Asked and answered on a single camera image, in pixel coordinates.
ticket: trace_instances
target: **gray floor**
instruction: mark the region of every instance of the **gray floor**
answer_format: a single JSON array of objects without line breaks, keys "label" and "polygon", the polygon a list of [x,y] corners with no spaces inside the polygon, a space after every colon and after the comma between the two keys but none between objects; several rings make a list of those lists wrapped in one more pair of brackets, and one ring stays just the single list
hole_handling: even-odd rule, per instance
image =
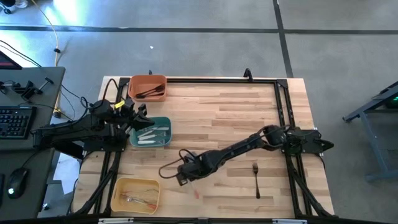
[{"label": "gray floor", "polygon": [[[275,29],[271,0],[39,1],[54,24],[95,27],[219,27]],[[393,0],[279,0],[286,29],[398,29]],[[35,7],[0,13],[0,23],[46,25]],[[286,77],[278,34],[59,32],[67,68],[63,84],[90,101],[104,75],[155,73]],[[398,79],[396,35],[287,35],[294,77],[304,78],[315,126],[335,148],[325,154],[335,213],[344,218],[398,223],[398,181],[366,182],[378,166],[362,124],[341,117]],[[53,65],[52,32],[0,31],[0,38],[43,66]],[[22,66],[28,62],[14,55]],[[83,110],[72,101],[76,116]],[[72,111],[65,100],[61,106]],[[47,194],[59,194],[54,185]],[[65,201],[47,215],[63,214]]]}]

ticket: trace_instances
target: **butcher block tabletop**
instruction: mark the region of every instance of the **butcher block tabletop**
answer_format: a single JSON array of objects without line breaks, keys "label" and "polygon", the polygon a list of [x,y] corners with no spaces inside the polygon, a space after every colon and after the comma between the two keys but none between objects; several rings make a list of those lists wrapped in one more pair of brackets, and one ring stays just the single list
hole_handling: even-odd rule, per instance
[{"label": "butcher block tabletop", "polygon": [[[102,98],[110,78],[104,77]],[[287,79],[296,126],[312,129],[313,120],[301,78]],[[110,85],[106,99],[114,101],[116,87]],[[285,108],[283,91],[282,104]],[[165,147],[134,147],[127,143],[122,153],[118,178],[154,179],[160,183],[160,202],[153,215],[113,212],[117,217],[209,217],[209,218],[293,218],[285,157],[280,151],[255,149],[235,157],[209,177],[179,186],[176,178],[162,179],[159,167],[179,159],[178,151],[200,154],[223,149],[269,124],[279,125],[274,86],[249,83],[168,83],[165,102],[146,103],[148,117],[167,116],[172,121],[172,141]],[[317,156],[303,154],[308,188],[326,211],[333,212],[323,164]],[[93,152],[84,161],[78,179],[72,211],[89,199],[100,180],[104,152]],[[256,198],[252,162],[259,167],[261,198]],[[179,163],[163,169],[173,175]],[[304,212],[301,190],[300,208]],[[104,191],[101,211],[108,198]]]}]

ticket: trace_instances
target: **teal bowl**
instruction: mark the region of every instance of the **teal bowl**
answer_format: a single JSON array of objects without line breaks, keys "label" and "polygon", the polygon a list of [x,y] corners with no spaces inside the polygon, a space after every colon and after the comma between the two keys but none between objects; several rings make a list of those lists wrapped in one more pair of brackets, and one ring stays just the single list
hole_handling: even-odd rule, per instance
[{"label": "teal bowl", "polygon": [[[148,128],[144,128],[142,130],[134,130],[131,129],[130,131],[130,144],[132,144],[133,146],[136,147],[159,147],[159,146],[168,146],[170,144],[170,141],[172,140],[172,123],[170,121],[170,119],[168,117],[154,117],[154,118],[150,118],[151,120],[153,120],[155,122],[154,125],[148,127]],[[155,130],[152,133],[148,134],[160,134],[163,132],[166,132],[165,136],[156,136],[150,139],[146,139],[145,141],[155,141],[153,143],[149,143],[149,144],[138,144],[138,137],[141,134],[144,134],[147,131],[150,131],[150,128],[153,127],[159,127],[159,126],[165,126],[165,127],[169,127],[169,130],[167,131],[162,131],[162,130]]]}]

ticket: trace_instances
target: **yellow bowl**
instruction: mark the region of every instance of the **yellow bowl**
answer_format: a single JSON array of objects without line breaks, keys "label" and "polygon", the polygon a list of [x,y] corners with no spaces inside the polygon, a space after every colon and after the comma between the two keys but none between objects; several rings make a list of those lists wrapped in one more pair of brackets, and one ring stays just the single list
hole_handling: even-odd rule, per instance
[{"label": "yellow bowl", "polygon": [[[129,201],[129,198],[138,198],[141,203]],[[113,189],[111,208],[114,212],[137,212],[152,215],[159,206],[159,198],[160,184],[158,181],[121,177],[116,181]]]}]

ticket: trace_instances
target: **desk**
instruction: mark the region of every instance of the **desk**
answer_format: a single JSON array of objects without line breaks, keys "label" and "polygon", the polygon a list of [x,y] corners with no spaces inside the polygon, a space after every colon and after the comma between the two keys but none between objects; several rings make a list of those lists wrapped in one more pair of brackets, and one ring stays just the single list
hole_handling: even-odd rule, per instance
[{"label": "desk", "polygon": [[[100,97],[110,78],[118,82],[120,77],[104,77]],[[304,80],[288,79],[288,84],[296,125],[302,129],[312,129]],[[113,101],[115,98],[116,88],[110,85],[107,99]],[[279,125],[272,85],[168,83],[166,101],[147,103],[147,110],[148,117],[168,116],[171,119],[172,142],[167,147],[157,148],[137,148],[128,143],[122,153],[118,177],[155,179],[160,182],[160,204],[152,217],[294,217],[285,158],[280,151],[256,149],[247,152],[228,161],[209,177],[194,181],[201,195],[199,200],[194,198],[190,184],[180,187],[176,179],[162,179],[158,175],[160,166],[178,159],[179,149],[189,149],[198,154],[209,149],[222,149],[247,138],[265,125]],[[86,202],[98,185],[103,156],[103,152],[94,152],[83,164],[73,201],[74,210]],[[259,166],[261,199],[256,199],[252,161],[257,161]],[[309,189],[324,208],[333,213],[321,160],[314,155],[304,154],[303,163]],[[165,169],[163,174],[176,173],[176,167]],[[103,205],[108,190],[104,193]],[[300,190],[298,195],[303,210]],[[112,216],[149,215],[118,212]]]},{"label": "desk", "polygon": [[[22,70],[0,70],[0,80],[14,80],[21,86],[25,86],[27,81],[32,81],[35,86],[41,86],[44,78],[49,77],[54,85],[47,85],[43,89],[42,95],[34,95],[31,100],[34,103],[54,106],[60,90],[65,68],[23,68]],[[7,95],[0,93],[1,105],[18,105],[23,103],[20,95],[13,91],[8,91]],[[32,129],[39,128],[50,123],[53,110],[50,108],[37,106],[36,117],[32,124]],[[29,136],[26,140],[0,140],[0,173],[6,176],[5,181],[13,170],[21,167],[30,155],[32,155],[33,140]],[[16,147],[27,150],[13,150]],[[24,194],[18,199],[10,199],[6,194],[6,183],[2,193],[2,205],[0,206],[0,220],[13,220],[23,218],[36,218],[42,207],[42,201],[47,186],[51,161],[54,155],[53,149],[46,150],[36,155],[29,161],[26,167],[29,169],[27,185]]]}]

